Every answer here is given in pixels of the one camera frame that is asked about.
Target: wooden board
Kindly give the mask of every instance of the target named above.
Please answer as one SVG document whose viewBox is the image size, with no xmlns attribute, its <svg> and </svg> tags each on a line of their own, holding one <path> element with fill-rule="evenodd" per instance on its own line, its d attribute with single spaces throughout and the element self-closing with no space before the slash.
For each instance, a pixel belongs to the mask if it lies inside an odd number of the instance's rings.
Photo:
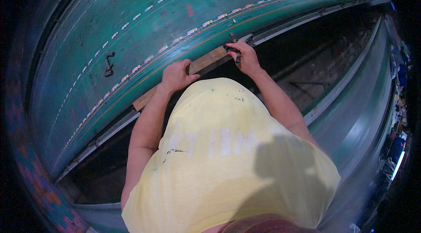
<svg viewBox="0 0 421 233">
<path fill-rule="evenodd" d="M 200 76 L 203 76 L 230 59 L 231 57 L 227 55 L 224 47 L 220 46 L 190 63 L 190 65 L 186 68 L 186 73 L 188 75 L 199 74 Z M 155 90 L 156 86 L 151 88 L 147 93 L 143 94 L 139 99 L 135 100 L 133 103 L 134 108 L 137 111 L 143 109 L 143 107 L 145 107 L 152 98 Z"/>
</svg>

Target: paint marks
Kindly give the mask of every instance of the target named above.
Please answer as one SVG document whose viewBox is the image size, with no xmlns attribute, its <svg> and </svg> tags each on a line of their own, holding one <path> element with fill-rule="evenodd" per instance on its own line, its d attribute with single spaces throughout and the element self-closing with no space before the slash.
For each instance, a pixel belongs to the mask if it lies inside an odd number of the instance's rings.
<svg viewBox="0 0 421 233">
<path fill-rule="evenodd" d="M 140 15 L 141 15 L 141 13 L 135 15 L 135 17 L 133 17 L 133 21 L 136 20 Z"/>
<path fill-rule="evenodd" d="M 147 62 L 149 62 L 152 58 L 153 58 L 154 56 L 152 55 L 152 56 L 150 56 L 150 57 L 148 57 L 147 59 L 145 59 L 145 61 L 143 62 L 144 64 L 146 64 Z"/>
<path fill-rule="evenodd" d="M 233 13 L 237 13 L 238 11 L 240 11 L 241 10 L 241 8 L 237 8 L 237 9 L 234 9 L 234 10 L 232 10 L 231 11 L 231 14 L 233 14 Z"/>
<path fill-rule="evenodd" d="M 121 79 L 121 83 L 123 83 L 126 79 L 128 79 L 129 78 L 129 74 L 127 74 L 126 76 L 124 76 L 122 79 Z"/>
<path fill-rule="evenodd" d="M 164 0 L 159 0 L 159 1 L 158 1 L 158 4 L 162 3 L 163 1 L 164 1 Z"/>
<path fill-rule="evenodd" d="M 121 30 L 124 30 L 125 28 L 126 28 L 126 26 L 128 26 L 129 25 L 129 22 L 127 22 L 125 25 L 123 25 L 122 27 L 121 27 Z"/>
<path fill-rule="evenodd" d="M 187 7 L 187 14 L 189 15 L 189 17 L 192 17 L 194 15 L 192 11 L 192 5 L 186 4 L 186 7 Z"/>
<path fill-rule="evenodd" d="M 113 87 L 113 88 L 111 88 L 111 91 L 116 90 L 116 88 L 118 88 L 118 86 L 119 86 L 119 85 L 120 85 L 119 83 L 115 84 L 115 85 L 114 85 L 114 87 Z"/>
<path fill-rule="evenodd" d="M 171 46 L 172 46 L 172 45 L 174 45 L 175 43 L 177 43 L 178 41 L 180 41 L 182 38 L 183 38 L 183 37 L 182 37 L 182 36 L 180 36 L 180 37 L 178 37 L 178 38 L 174 39 L 174 40 L 173 40 L 173 43 L 171 44 Z"/>
<path fill-rule="evenodd" d="M 161 47 L 161 49 L 158 50 L 158 54 L 161 54 L 161 52 L 166 50 L 167 48 L 168 48 L 168 46 Z"/>
<path fill-rule="evenodd" d="M 213 20 L 209 20 L 209 21 L 204 22 L 204 23 L 202 24 L 202 26 L 203 26 L 203 27 L 205 27 L 205 26 L 207 26 L 207 25 L 209 25 L 209 24 L 211 24 L 211 23 L 213 23 Z"/>
<path fill-rule="evenodd" d="M 188 31 L 187 35 L 189 36 L 189 35 L 193 34 L 195 31 L 197 31 L 197 27 L 195 29 L 192 29 L 192 30 Z"/>
<path fill-rule="evenodd" d="M 153 5 L 149 6 L 148 8 L 145 9 L 145 12 L 149 11 L 152 7 L 154 7 Z"/>
<path fill-rule="evenodd" d="M 222 18 L 224 18 L 224 17 L 226 17 L 226 16 L 228 16 L 228 14 L 227 14 L 227 13 L 222 14 L 222 15 L 218 16 L 218 20 L 219 20 L 219 19 L 222 19 Z"/>
</svg>

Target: person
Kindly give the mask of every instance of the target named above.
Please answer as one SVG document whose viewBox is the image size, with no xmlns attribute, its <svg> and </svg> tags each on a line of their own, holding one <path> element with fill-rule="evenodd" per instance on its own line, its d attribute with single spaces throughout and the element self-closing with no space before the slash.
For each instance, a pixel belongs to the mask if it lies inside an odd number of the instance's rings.
<svg viewBox="0 0 421 233">
<path fill-rule="evenodd" d="M 193 83 L 187 59 L 166 67 L 130 138 L 121 195 L 129 232 L 318 232 L 337 168 L 253 48 L 227 46 L 241 52 L 238 68 L 266 106 L 227 78 Z M 191 83 L 160 139 L 168 101 Z"/>
</svg>

